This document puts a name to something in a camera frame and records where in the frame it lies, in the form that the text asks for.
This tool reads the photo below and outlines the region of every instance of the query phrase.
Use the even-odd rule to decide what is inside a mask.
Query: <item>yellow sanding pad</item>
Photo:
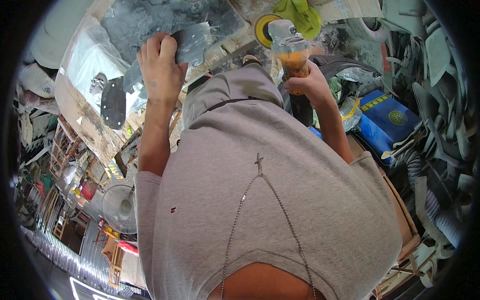
[[[281,19],[282,17],[273,13],[264,14],[263,16],[257,19],[254,26],[255,39],[261,46],[267,49],[270,49],[270,46],[272,45],[272,38],[268,34],[268,23],[270,23],[271,21],[281,20]]]

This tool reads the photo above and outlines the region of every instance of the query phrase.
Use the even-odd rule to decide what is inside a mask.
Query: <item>metal bead chain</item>
[[[222,275],[222,289],[220,291],[220,300],[223,300],[223,291],[225,289],[225,279],[227,278],[227,265],[228,265],[228,257],[230,255],[230,249],[232,247],[232,241],[233,241],[233,234],[235,233],[235,227],[237,226],[237,221],[239,219],[239,216],[240,216],[240,210],[241,210],[241,207],[242,207],[242,204],[243,204],[243,201],[245,200],[246,196],[247,196],[247,193],[248,193],[248,190],[250,189],[250,187],[252,186],[253,182],[255,181],[255,179],[257,179],[257,177],[261,176],[264,178],[264,180],[267,182],[268,186],[272,189],[273,191],[273,194],[275,195],[276,199],[278,200],[278,203],[280,204],[280,207],[282,208],[283,210],[283,213],[285,214],[285,217],[287,218],[287,222],[288,222],[288,225],[290,226],[290,229],[292,230],[292,234],[293,234],[293,237],[295,238],[295,240],[297,241],[297,244],[299,246],[299,252],[300,252],[300,255],[302,256],[302,259],[303,261],[305,262],[305,267],[307,269],[307,274],[308,274],[308,279],[310,281],[310,285],[312,286],[312,291],[313,291],[313,299],[316,300],[317,299],[317,296],[315,294],[315,286],[313,285],[313,278],[312,278],[312,271],[310,269],[310,265],[308,264],[308,261],[307,261],[307,256],[305,255],[305,251],[303,250],[303,246],[300,242],[300,238],[297,234],[297,231],[295,230],[295,227],[293,227],[293,224],[292,224],[292,221],[290,219],[290,216],[288,215],[288,212],[287,212],[287,209],[285,208],[285,206],[283,205],[283,202],[282,200],[280,199],[280,197],[278,196],[278,194],[276,193],[276,190],[275,188],[273,187],[272,183],[270,182],[270,180],[268,179],[268,177],[263,174],[262,172],[262,165],[261,165],[261,160],[263,158],[259,158],[259,155],[257,154],[257,162],[256,164],[258,164],[258,174],[255,175],[255,177],[252,179],[252,181],[250,181],[250,184],[248,185],[247,189],[245,190],[245,193],[243,194],[243,197],[242,199],[240,200],[240,205],[239,205],[239,208],[237,210],[237,215],[235,216],[235,221],[233,222],[233,228],[232,228],[232,233],[230,234],[230,239],[228,240],[228,246],[227,246],[227,253],[225,254],[225,263],[223,265],[223,275]]]

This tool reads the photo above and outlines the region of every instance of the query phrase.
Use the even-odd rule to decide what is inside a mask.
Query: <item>corrugated metal wall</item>
[[[37,189],[32,189],[28,195],[28,199],[41,206],[43,198]],[[120,288],[112,287],[108,284],[109,264],[101,253],[101,248],[93,243],[96,240],[98,227],[95,220],[88,223],[85,231],[84,241],[80,249],[80,255],[73,252],[65,246],[59,239],[53,236],[52,230],[55,225],[55,219],[60,210],[60,203],[57,203],[55,213],[48,220],[47,232],[40,230],[41,220],[44,216],[38,216],[38,224],[35,231],[21,227],[22,232],[28,239],[40,250],[40,252],[51,260],[57,267],[66,271],[70,276],[88,284],[89,286],[99,289],[104,293],[117,296],[120,291],[130,288],[134,293],[142,294],[139,288],[133,288],[120,282]]]

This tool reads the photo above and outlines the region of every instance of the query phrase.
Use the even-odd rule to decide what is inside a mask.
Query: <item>cross pendant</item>
[[[257,161],[255,161],[255,164],[258,165],[258,175],[263,176],[263,171],[262,171],[262,159],[263,157],[260,157],[260,154],[257,153]]]

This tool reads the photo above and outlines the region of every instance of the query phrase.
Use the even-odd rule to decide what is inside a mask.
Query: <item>forearm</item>
[[[351,163],[353,160],[352,152],[335,101],[324,101],[324,104],[317,107],[315,111],[322,131],[322,140],[340,155],[347,164]]]
[[[138,171],[163,175],[170,157],[168,128],[174,107],[147,102],[144,130],[140,141]]]

